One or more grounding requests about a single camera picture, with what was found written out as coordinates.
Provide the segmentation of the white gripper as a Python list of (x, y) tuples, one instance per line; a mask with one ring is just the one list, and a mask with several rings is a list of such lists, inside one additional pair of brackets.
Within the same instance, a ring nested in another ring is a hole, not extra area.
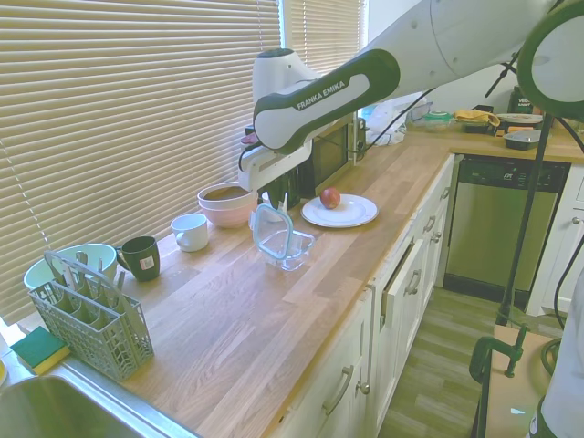
[(281, 202), (281, 182), (274, 181), (287, 172), (287, 206), (296, 206), (300, 202), (299, 177), (297, 172), (288, 172), (306, 161), (312, 152), (312, 141), (305, 142), (289, 155), (271, 151), (265, 146), (248, 145), (243, 149), (238, 164), (238, 184), (246, 191), (258, 191), (267, 186), (267, 193), (272, 207)]

